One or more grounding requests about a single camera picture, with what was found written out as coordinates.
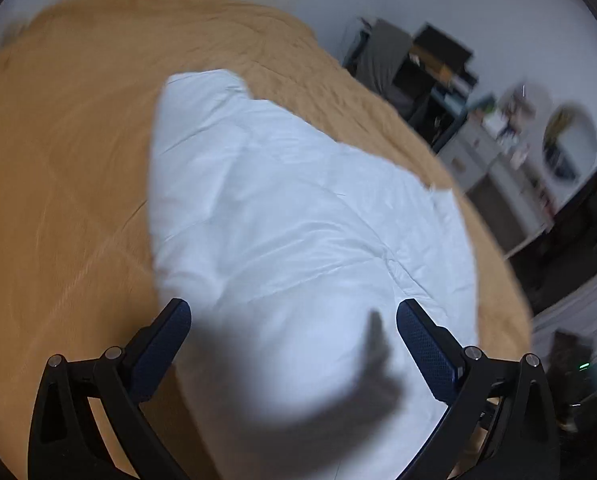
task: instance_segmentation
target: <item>white cabinet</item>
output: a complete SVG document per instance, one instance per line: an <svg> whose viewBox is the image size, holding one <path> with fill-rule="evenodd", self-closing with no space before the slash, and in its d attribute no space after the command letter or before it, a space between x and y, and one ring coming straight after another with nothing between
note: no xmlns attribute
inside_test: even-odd
<svg viewBox="0 0 597 480"><path fill-rule="evenodd" d="M439 158L473 200L506 256L552 228L552 218L539 203L530 181L510 166L498 143L479 124L467 121L439 152ZM487 186L480 186L484 181ZM481 188L490 194L485 200L482 195L477 200Z"/></svg>

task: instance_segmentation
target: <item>white duvet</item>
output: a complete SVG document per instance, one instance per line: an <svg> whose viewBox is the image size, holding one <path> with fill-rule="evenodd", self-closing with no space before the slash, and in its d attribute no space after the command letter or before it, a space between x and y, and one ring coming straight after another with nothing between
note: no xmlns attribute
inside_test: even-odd
<svg viewBox="0 0 597 480"><path fill-rule="evenodd" d="M397 332L415 298L475 344L475 261L450 191L338 144L236 75L172 76L152 142L162 304L224 480L393 480L445 411Z"/></svg>

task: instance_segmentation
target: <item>bed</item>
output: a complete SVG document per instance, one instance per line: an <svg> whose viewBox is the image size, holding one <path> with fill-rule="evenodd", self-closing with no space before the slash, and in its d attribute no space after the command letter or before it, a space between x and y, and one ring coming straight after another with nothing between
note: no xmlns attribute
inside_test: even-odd
<svg viewBox="0 0 597 480"><path fill-rule="evenodd" d="M231 0L71 0L45 10L0 50L0 457L17 478L26 477L48 356L100 355L162 307L146 212L156 101L173 73L218 68L333 139L454 187L393 108L285 13ZM477 258L480 346L516 359L530 345L528 308L491 234L456 195ZM173 374L144 411L189 474L216 478Z"/></svg>

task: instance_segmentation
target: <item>blue mesh pad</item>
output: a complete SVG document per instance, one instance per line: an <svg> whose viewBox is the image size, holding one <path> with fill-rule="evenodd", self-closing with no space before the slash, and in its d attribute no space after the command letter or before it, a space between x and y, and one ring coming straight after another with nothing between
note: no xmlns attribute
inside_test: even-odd
<svg viewBox="0 0 597 480"><path fill-rule="evenodd" d="M152 325L141 329L128 344L127 387L134 402L145 402L154 395L191 325L189 305L172 300Z"/></svg>
<svg viewBox="0 0 597 480"><path fill-rule="evenodd" d="M459 371L435 337L441 335L435 332L442 329L418 303L415 302L416 306L408 304L411 301L414 300L405 300L399 305L397 328L434 398L450 405L458 394Z"/></svg>

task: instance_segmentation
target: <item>gray cloth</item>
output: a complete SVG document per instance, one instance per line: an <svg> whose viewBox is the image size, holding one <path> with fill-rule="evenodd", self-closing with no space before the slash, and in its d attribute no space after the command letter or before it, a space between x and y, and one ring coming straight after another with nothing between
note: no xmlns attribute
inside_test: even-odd
<svg viewBox="0 0 597 480"><path fill-rule="evenodd" d="M375 94L388 98L389 88L412 41L407 32L384 20L377 20L359 59L357 80Z"/></svg>
<svg viewBox="0 0 597 480"><path fill-rule="evenodd" d="M592 360L597 361L597 275L556 305L534 318L533 352L543 360L549 355L554 332L562 329L594 341Z"/></svg>

